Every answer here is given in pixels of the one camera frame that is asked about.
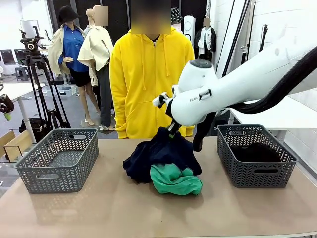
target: beige jacket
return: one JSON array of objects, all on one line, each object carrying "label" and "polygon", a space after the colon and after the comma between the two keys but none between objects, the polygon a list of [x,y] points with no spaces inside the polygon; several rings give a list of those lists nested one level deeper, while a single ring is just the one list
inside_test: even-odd
[{"label": "beige jacket", "polygon": [[[64,25],[65,24],[62,24],[61,27],[55,32],[52,38],[52,42],[48,48],[48,60],[50,63],[50,67],[52,72],[57,75],[62,73],[70,74],[70,71],[67,68],[65,62],[63,62],[62,65],[58,64],[58,59],[63,53]],[[77,27],[81,31],[83,37],[85,38],[85,32],[79,26],[75,25],[75,27]]]},{"label": "beige jacket", "polygon": [[89,67],[92,86],[98,85],[96,71],[101,70],[113,49],[109,32],[101,26],[92,25],[78,55],[78,61]]}]

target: tripod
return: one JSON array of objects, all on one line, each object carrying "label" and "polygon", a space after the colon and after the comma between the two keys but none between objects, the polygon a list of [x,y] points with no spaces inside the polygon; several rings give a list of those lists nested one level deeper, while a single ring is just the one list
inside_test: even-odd
[{"label": "tripod", "polygon": [[[22,32],[21,42],[25,45],[25,49],[27,51],[27,56],[26,56],[26,59],[23,60],[23,63],[27,66],[28,73],[30,75],[30,80],[31,80],[31,84],[32,84],[33,92],[34,92],[34,98],[35,98],[36,106],[37,106],[37,109],[39,112],[40,120],[43,123],[43,118],[42,118],[42,114],[41,114],[41,110],[40,110],[40,104],[39,104],[39,101],[37,99],[36,89],[34,86],[35,84],[38,86],[38,92],[39,92],[39,97],[41,99],[40,101],[41,101],[43,116],[44,116],[44,120],[47,122],[46,131],[47,132],[51,131],[53,129],[53,125],[54,125],[55,129],[57,129],[57,128],[70,128],[70,124],[69,124],[69,121],[67,119],[65,108],[64,108],[63,103],[61,101],[61,97],[60,97],[59,91],[57,89],[57,85],[56,85],[52,70],[50,68],[48,58],[46,57],[46,55],[42,55],[38,49],[38,41],[40,39],[44,39],[44,38],[39,36],[39,32],[38,32],[38,29],[36,26],[33,26],[33,28],[35,29],[37,36],[35,38],[26,38],[25,33]],[[54,107],[55,107],[54,109],[48,109],[48,107],[46,105],[45,98],[44,98],[44,95],[42,92],[42,88],[40,86],[39,78],[37,76],[35,67],[42,70],[44,73],[44,76],[48,82],[48,86],[49,86],[51,94],[52,94],[53,103],[54,103]],[[55,98],[53,88],[52,88],[52,83],[51,83],[50,79],[52,80],[52,83],[53,83],[55,90],[57,92],[57,97],[59,100],[59,104],[62,108],[62,111],[64,113],[65,120],[63,120],[61,112],[59,110],[59,106],[58,106],[57,100]]]}]

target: black shorts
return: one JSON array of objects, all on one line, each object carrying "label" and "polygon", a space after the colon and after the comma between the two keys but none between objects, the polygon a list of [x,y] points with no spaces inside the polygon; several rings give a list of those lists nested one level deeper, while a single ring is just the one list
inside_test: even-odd
[{"label": "black shorts", "polygon": [[77,87],[83,87],[86,84],[90,83],[90,76],[89,72],[76,72],[72,70],[71,68],[69,69],[70,75],[74,78],[75,84]]}]

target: gray plastic basket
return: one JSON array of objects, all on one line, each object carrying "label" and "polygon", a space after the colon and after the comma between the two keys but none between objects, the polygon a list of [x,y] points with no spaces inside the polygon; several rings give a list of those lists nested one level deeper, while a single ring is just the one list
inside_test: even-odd
[{"label": "gray plastic basket", "polygon": [[[230,146],[245,147],[255,142],[274,149],[281,162],[241,162],[230,149]],[[285,187],[298,161],[261,125],[218,126],[217,152],[235,187]]]},{"label": "gray plastic basket", "polygon": [[29,193],[78,192],[98,154],[97,129],[56,129],[15,167]]}]

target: blue shirt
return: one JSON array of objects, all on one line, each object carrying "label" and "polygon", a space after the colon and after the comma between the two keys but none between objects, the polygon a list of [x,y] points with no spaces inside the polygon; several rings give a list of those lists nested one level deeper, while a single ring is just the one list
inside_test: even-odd
[{"label": "blue shirt", "polygon": [[66,63],[68,68],[75,72],[87,72],[88,67],[80,63],[77,58],[81,46],[83,45],[84,37],[78,28],[70,29],[67,25],[64,26],[64,44],[63,54],[59,57],[58,63],[63,63],[63,57],[70,56],[75,61],[73,63]]}]

